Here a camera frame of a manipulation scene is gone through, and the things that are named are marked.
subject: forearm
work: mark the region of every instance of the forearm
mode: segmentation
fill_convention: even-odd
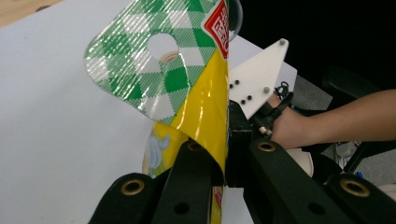
[[[362,97],[310,117],[309,134],[317,143],[396,139],[396,90]]]
[[[274,107],[280,100],[268,101]],[[362,97],[312,117],[304,117],[289,107],[275,121],[271,140],[283,148],[346,141],[396,140],[396,90]]]

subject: snack bag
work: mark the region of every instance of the snack bag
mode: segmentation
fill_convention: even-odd
[[[172,36],[177,50],[154,57],[148,42],[158,34]],[[155,177],[172,167],[188,138],[224,173],[228,34],[227,0],[135,0],[87,47],[85,64],[93,81],[156,120],[144,174]],[[219,223],[222,188],[213,191],[212,223]]]

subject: red logo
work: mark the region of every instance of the red logo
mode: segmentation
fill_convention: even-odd
[[[219,46],[224,59],[228,58],[228,8],[224,0],[212,11],[209,19],[205,22],[205,29],[213,36]]]

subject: white table surface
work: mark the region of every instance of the white table surface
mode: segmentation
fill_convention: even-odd
[[[0,29],[0,223],[87,223],[120,176],[141,172],[152,121],[100,90],[83,54],[130,0],[65,0]],[[261,49],[237,37],[230,68]],[[293,86],[284,63],[279,81]],[[225,188],[223,223],[252,223]]]

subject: green checkered pattern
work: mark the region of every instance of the green checkered pattern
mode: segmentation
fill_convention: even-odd
[[[151,119],[170,124],[216,48],[202,23],[217,0],[136,0],[87,47],[93,81]],[[169,63],[153,58],[149,38],[171,35]]]

